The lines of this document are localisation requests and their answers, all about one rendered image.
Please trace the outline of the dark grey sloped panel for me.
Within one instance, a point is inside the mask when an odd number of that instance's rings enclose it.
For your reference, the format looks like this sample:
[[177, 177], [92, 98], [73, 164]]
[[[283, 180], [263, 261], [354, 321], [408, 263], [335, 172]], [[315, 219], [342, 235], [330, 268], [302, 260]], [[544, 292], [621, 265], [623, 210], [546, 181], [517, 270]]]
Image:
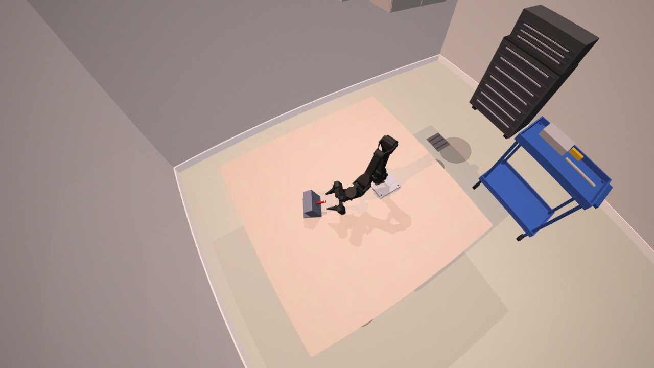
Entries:
[[321, 215], [321, 202], [320, 196], [312, 190], [303, 192], [303, 218], [317, 218]]

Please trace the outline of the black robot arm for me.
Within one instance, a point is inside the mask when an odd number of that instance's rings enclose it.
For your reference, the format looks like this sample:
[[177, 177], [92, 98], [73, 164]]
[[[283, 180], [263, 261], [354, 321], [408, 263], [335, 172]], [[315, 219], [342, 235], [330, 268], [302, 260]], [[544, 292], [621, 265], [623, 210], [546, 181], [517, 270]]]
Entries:
[[[379, 145], [382, 151], [379, 150]], [[365, 195], [366, 191], [370, 189], [372, 181], [375, 186], [382, 184], [388, 174], [386, 173], [386, 163], [388, 162], [391, 153], [399, 145], [399, 141], [393, 139], [390, 135], [384, 135], [378, 143], [378, 148], [374, 152], [372, 160], [366, 168], [364, 174], [360, 175], [357, 180], [353, 182], [353, 187], [342, 189], [341, 187], [334, 190], [336, 198], [343, 202], [346, 197], [356, 199]]]

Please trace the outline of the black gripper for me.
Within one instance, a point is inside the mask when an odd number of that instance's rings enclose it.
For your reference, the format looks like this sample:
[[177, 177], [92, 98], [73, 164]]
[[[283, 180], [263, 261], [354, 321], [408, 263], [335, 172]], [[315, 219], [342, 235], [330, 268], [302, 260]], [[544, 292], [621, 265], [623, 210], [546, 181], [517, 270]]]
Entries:
[[[335, 193], [334, 190], [336, 190], [339, 187], [341, 187], [343, 189], [342, 183], [340, 181], [335, 181], [334, 184], [333, 184], [333, 187], [328, 192], [326, 192], [325, 194], [326, 195], [333, 194], [333, 193]], [[345, 203], [346, 201], [349, 201], [349, 200], [352, 201], [353, 199], [349, 198], [349, 197], [346, 197], [346, 199], [343, 202]], [[340, 201], [339, 201], [339, 205], [327, 208], [327, 210], [337, 211], [341, 215], [345, 215], [345, 213], [346, 213], [345, 207], [343, 206], [343, 203], [340, 202]]]

